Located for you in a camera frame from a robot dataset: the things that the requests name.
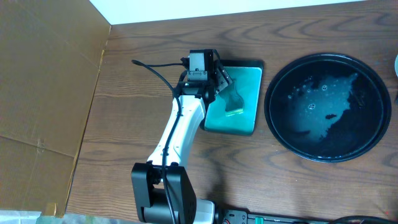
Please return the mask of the white plate with green stain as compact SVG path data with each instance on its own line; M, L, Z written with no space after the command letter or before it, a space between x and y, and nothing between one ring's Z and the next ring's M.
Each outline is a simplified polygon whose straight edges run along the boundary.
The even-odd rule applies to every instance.
M394 70L395 70L396 76L398 77L398 55L396 56L396 59L394 62Z

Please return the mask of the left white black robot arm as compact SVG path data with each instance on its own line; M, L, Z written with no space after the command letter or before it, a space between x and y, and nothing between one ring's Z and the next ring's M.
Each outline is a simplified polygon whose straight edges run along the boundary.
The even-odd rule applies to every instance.
M172 91L172 112L164 133L147 162L131 171L137 216L144 223L220 223L216 204L198 199L186 165L206 108L232 80L220 60L202 71L206 80L189 81L183 72Z

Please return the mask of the green yellow sponge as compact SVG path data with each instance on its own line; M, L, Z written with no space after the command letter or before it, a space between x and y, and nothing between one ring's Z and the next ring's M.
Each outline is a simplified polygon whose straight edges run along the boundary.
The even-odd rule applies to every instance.
M224 110L226 116L233 116L243 113L244 101L237 92L235 82L232 82L232 84L228 85L223 91L221 91L220 95L225 101Z

